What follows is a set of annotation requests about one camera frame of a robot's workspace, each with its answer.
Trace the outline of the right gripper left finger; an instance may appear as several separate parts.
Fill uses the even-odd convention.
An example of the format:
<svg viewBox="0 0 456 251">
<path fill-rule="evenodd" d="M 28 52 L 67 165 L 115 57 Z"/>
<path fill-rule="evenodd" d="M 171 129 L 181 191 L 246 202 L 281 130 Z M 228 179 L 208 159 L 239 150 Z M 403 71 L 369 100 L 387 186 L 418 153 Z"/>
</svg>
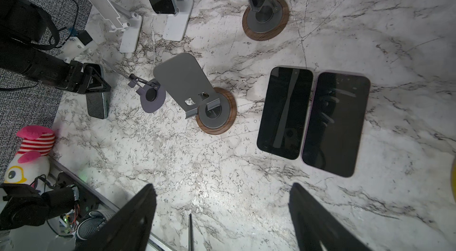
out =
<svg viewBox="0 0 456 251">
<path fill-rule="evenodd" d="M 156 210 L 156 192 L 147 184 L 77 251 L 144 251 Z"/>
</svg>

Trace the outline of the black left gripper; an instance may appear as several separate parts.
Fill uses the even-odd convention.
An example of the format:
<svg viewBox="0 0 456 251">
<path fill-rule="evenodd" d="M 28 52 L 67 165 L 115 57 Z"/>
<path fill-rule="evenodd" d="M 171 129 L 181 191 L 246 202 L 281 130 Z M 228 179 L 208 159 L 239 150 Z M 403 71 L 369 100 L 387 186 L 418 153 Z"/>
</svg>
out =
<svg viewBox="0 0 456 251">
<path fill-rule="evenodd" d="M 100 65 L 71 61 L 67 90 L 78 94 L 108 93 L 111 86 L 103 78 Z"/>
</svg>

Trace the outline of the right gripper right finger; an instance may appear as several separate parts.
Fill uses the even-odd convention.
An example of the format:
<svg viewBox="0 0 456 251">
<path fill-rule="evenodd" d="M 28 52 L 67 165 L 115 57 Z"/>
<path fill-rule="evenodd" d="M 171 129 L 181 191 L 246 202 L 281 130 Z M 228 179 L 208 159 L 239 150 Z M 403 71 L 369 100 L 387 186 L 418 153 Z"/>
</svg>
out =
<svg viewBox="0 0 456 251">
<path fill-rule="evenodd" d="M 301 251 L 368 251 L 299 183 L 290 190 L 289 211 Z"/>
</svg>

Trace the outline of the purple-edged phone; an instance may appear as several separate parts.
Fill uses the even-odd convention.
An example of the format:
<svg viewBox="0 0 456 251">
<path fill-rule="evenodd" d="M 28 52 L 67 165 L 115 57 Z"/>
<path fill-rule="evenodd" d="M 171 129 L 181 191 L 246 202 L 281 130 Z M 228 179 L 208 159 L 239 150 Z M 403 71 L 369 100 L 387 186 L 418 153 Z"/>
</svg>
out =
<svg viewBox="0 0 456 251">
<path fill-rule="evenodd" d="M 256 142 L 258 149 L 289 160 L 299 157 L 313 77 L 307 69 L 272 69 Z"/>
</svg>

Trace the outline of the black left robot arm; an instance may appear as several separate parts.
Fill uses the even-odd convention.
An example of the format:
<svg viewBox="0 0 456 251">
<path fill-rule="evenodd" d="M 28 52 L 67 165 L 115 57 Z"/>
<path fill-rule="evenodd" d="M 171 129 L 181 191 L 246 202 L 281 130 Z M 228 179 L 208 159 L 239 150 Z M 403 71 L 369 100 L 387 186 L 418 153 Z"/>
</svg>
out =
<svg viewBox="0 0 456 251">
<path fill-rule="evenodd" d="M 92 66 L 58 59 L 47 52 L 60 41 L 52 17 L 27 0 L 1 0 L 1 68 L 32 81 L 78 94 L 108 93 L 110 85 Z M 71 210 L 78 211 L 77 186 L 36 190 L 38 177 L 18 179 L 6 174 L 1 184 L 1 230 L 41 226 Z"/>
</svg>

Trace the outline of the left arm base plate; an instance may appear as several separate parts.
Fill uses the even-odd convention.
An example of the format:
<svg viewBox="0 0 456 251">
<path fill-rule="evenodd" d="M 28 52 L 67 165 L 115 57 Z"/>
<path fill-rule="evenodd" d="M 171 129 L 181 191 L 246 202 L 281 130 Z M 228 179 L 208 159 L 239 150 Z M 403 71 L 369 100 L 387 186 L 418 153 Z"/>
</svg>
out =
<svg viewBox="0 0 456 251">
<path fill-rule="evenodd" d="M 100 207 L 101 201 L 99 198 L 89 189 L 89 186 L 78 177 L 62 171 L 57 176 L 57 184 L 60 186 L 75 185 L 78 188 L 78 206 L 81 218 L 90 211 L 94 211 Z"/>
</svg>

